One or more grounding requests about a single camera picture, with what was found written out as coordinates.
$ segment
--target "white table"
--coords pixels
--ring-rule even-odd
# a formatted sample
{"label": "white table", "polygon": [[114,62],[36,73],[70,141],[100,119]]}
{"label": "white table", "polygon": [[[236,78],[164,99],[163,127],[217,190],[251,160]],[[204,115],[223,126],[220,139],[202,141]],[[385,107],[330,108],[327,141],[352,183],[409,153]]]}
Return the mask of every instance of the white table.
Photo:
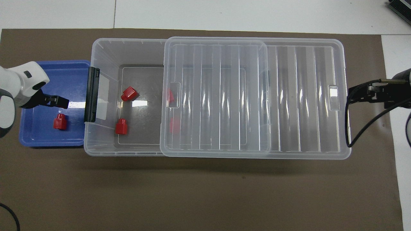
{"label": "white table", "polygon": [[[2,28],[160,28],[382,35],[386,74],[411,68],[411,25],[388,0],[0,0]],[[390,112],[404,230],[411,230],[408,109]]]}

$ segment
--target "box handle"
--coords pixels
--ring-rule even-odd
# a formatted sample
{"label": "box handle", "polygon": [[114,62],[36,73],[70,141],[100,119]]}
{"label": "box handle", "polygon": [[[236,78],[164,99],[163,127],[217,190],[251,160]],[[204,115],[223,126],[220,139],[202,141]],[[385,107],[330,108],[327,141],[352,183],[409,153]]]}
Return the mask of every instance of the box handle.
{"label": "box handle", "polygon": [[95,122],[99,91],[100,69],[88,68],[87,93],[85,95],[84,122]]}

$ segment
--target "red cylindrical block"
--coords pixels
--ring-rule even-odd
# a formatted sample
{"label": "red cylindrical block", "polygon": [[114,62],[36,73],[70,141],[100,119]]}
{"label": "red cylindrical block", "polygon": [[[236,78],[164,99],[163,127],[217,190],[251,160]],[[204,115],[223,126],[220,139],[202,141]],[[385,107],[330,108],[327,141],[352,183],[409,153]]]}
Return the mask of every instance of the red cylindrical block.
{"label": "red cylindrical block", "polygon": [[60,113],[57,115],[57,118],[55,118],[53,122],[53,128],[60,129],[60,130],[66,130],[67,120],[66,120],[65,114]]}
{"label": "red cylindrical block", "polygon": [[127,121],[125,119],[120,118],[115,125],[115,133],[119,135],[127,134]]}

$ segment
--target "black cable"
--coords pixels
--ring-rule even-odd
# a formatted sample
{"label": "black cable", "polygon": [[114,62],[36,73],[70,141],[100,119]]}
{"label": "black cable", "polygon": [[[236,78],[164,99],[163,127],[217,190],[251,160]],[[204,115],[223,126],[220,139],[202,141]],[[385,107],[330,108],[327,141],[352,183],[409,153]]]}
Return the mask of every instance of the black cable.
{"label": "black cable", "polygon": [[394,105],[392,105],[391,107],[385,109],[384,111],[382,111],[381,113],[379,113],[377,116],[375,116],[372,120],[370,120],[358,133],[357,135],[354,137],[354,139],[350,142],[349,138],[348,138],[348,106],[350,105],[351,102],[351,98],[352,96],[359,91],[361,88],[368,86],[369,84],[372,83],[380,83],[381,80],[380,79],[376,79],[376,80],[372,80],[372,81],[368,81],[366,83],[360,84],[358,85],[356,88],[354,88],[354,90],[352,90],[352,92],[350,92],[350,94],[347,97],[347,103],[345,105],[345,141],[347,143],[347,146],[349,148],[351,148],[355,142],[358,140],[358,138],[365,132],[365,130],[371,126],[372,123],[374,123],[377,119],[381,118],[383,115],[387,114],[388,112],[392,111],[393,109],[402,106],[406,103],[408,103],[409,101],[411,101],[411,98],[405,99],[401,102],[398,102]]}
{"label": "black cable", "polygon": [[381,82],[380,79],[375,79],[375,80],[371,80],[371,81],[362,83],[360,85],[357,85],[351,92],[349,92],[349,94],[347,96],[347,103],[345,104],[345,142],[346,142],[346,144],[349,148],[351,148],[355,143],[355,142],[350,143],[349,138],[348,138],[348,106],[351,103],[351,98],[361,88],[367,87],[369,84],[380,83],[380,82]]}
{"label": "black cable", "polygon": [[17,219],[16,214],[13,212],[13,210],[10,209],[7,205],[2,204],[2,203],[0,203],[0,207],[5,208],[12,215],[12,217],[14,218],[14,221],[16,222],[17,231],[20,231],[20,223]]}

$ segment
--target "transparent plastic lid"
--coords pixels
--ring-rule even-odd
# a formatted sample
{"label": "transparent plastic lid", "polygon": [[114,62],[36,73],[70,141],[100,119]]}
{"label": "transparent plastic lid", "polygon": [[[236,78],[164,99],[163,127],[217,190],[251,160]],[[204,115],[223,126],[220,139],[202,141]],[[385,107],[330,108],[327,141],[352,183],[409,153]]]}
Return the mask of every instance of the transparent plastic lid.
{"label": "transparent plastic lid", "polygon": [[166,156],[269,152],[269,107],[263,41],[172,37],[165,43],[160,149]]}

